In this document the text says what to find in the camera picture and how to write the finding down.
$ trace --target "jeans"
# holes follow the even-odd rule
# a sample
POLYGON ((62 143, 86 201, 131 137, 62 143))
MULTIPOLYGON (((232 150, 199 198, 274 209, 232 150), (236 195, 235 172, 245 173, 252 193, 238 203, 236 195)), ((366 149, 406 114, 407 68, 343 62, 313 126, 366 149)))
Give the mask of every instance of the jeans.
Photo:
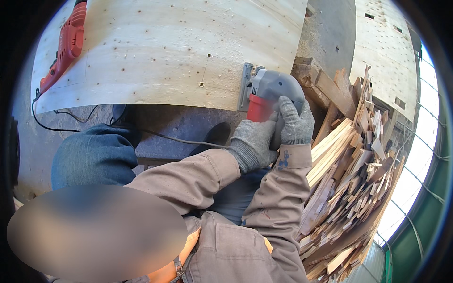
MULTIPOLYGON (((77 185, 124 186, 135 178, 138 165, 135 148, 141 133, 137 130, 98 124, 66 138, 52 163, 52 188, 77 185)), ((243 175, 213 196, 207 208, 240 225, 242 214, 249 206, 261 179, 269 169, 243 175)))

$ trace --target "hand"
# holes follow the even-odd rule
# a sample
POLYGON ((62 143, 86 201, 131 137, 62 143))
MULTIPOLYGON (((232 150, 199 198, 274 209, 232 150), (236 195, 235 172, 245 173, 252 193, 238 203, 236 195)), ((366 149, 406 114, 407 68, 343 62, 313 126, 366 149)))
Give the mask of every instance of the hand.
POLYGON ((263 123, 242 120, 231 138, 228 150, 237 160, 239 169, 247 174, 275 162, 278 152, 269 149, 275 122, 263 123))
POLYGON ((286 96, 279 97, 280 113, 284 128, 281 133, 282 144, 309 144, 313 136, 314 118, 310 105, 305 101, 300 117, 292 101, 286 96))

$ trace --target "plywood wall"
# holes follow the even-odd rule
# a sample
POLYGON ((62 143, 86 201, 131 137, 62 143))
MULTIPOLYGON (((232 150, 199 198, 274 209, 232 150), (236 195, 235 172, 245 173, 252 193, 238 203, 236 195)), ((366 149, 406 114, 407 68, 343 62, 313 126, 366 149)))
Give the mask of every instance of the plywood wall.
POLYGON ((365 65, 373 83, 373 96, 414 120, 417 73, 406 21, 391 0, 356 0, 357 34, 350 79, 362 77, 365 65), (370 19, 365 13, 374 16, 370 19), (402 109, 395 98, 405 103, 402 109))
MULTIPOLYGON (((83 52, 38 100, 36 113, 111 103, 236 110, 244 62, 290 73, 306 5, 307 0, 90 0, 83 52)), ((39 40, 32 99, 73 6, 74 0, 66 2, 39 40)))

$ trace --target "black power cord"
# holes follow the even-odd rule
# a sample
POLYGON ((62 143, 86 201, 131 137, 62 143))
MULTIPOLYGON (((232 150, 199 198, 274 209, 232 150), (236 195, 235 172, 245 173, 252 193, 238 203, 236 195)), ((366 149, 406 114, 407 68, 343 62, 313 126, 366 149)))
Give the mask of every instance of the black power cord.
MULTIPOLYGON (((46 127, 44 126, 43 124, 41 124, 38 119, 36 118, 36 115, 34 113, 34 103, 41 97, 41 93, 39 92, 39 89, 37 88, 36 89, 36 98, 33 99, 32 101, 32 104, 31 104, 31 111, 33 113, 33 117, 36 121, 36 123, 38 123, 38 125, 40 125, 41 127, 43 127, 44 129, 46 130, 50 130, 50 131, 57 131, 57 132, 74 132, 74 133, 78 133, 80 132, 79 130, 67 130, 67 129, 53 129, 53 128, 49 128, 49 127, 46 127)), ((75 120, 77 120, 78 122, 80 123, 86 123, 88 121, 88 119, 90 119, 91 117, 91 114, 93 114, 94 110, 98 107, 99 105, 96 105, 93 110, 91 110, 91 113, 88 115, 88 118, 86 118, 85 120, 80 120, 78 119, 75 115, 69 113, 69 112, 65 112, 65 111, 54 111, 54 113, 56 114, 61 114, 61 113, 64 113, 64 114, 69 114, 70 116, 72 116, 75 120)), ((146 133, 149 133, 149 134, 153 134, 153 135, 156 135, 158 137, 161 137, 161 138, 164 138, 164 139, 170 139, 170 140, 174 140, 174 141, 177 141, 177 142, 180 142, 180 143, 184 143, 184 144, 203 144, 203 145, 209 145, 209 146, 212 146, 214 148, 217 148, 217 149, 229 149, 230 147, 228 146, 224 146, 224 145, 218 145, 218 144, 212 144, 212 143, 207 143, 207 142, 197 142, 197 141, 191 141, 191 140, 185 140, 185 139, 178 139, 178 138, 174 138, 174 137, 169 137, 169 136, 166 136, 164 134, 161 134, 161 133, 158 133, 158 132, 154 132, 152 130, 144 130, 144 129, 136 129, 136 128, 131 128, 131 127, 124 127, 124 126, 117 126, 117 125, 110 125, 112 127, 115 127, 115 128, 122 128, 122 129, 131 129, 131 130, 139 130, 141 132, 146 132, 146 133)))

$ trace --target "black shoe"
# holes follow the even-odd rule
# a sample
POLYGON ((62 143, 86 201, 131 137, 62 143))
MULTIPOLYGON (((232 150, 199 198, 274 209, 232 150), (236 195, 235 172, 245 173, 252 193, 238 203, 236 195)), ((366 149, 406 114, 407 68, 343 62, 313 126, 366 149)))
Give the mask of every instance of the black shoe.
MULTIPOLYGON (((230 124, 228 124, 227 122, 219 123, 209 130, 206 137, 204 138, 204 142, 225 145, 228 141, 228 137, 230 136, 230 132, 231 132, 230 124)), ((213 148, 212 146, 201 144, 197 146, 194 150, 192 150, 189 156, 199 154, 205 150, 212 148, 213 148)))
POLYGON ((114 104, 110 125, 135 125, 134 104, 114 104))

